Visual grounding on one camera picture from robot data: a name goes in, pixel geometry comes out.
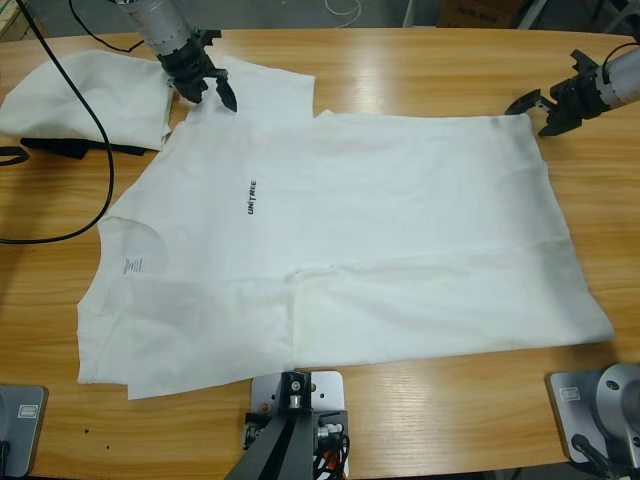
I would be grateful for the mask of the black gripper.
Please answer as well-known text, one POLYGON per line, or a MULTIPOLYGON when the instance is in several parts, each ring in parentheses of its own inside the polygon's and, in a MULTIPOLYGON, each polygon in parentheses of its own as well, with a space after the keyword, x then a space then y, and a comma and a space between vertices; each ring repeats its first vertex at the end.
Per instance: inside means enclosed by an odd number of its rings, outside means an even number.
POLYGON ((181 49, 168 55, 159 55, 158 59, 185 99, 200 103, 203 92, 208 89, 205 78, 213 78, 223 105, 236 112, 237 100, 229 85, 227 71, 216 68, 205 51, 205 47, 211 45, 212 41, 212 38, 190 38, 181 49))
MULTIPOLYGON (((584 120, 596 118, 609 110, 601 98, 595 79, 594 73, 578 74, 550 89, 551 98, 556 104, 547 116, 546 125, 538 132, 540 137, 553 137, 575 130, 584 120)), ((540 98, 541 90, 533 90, 516 99, 505 114, 523 114, 536 107, 540 98)))

